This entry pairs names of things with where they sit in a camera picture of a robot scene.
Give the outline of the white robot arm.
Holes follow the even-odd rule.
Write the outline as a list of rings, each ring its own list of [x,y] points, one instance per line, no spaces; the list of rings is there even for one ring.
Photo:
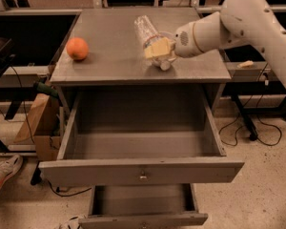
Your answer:
[[[219,11],[179,27],[173,39],[155,33],[143,40],[148,59],[194,57],[243,45],[262,55],[286,89],[286,30],[266,0],[225,0]]]

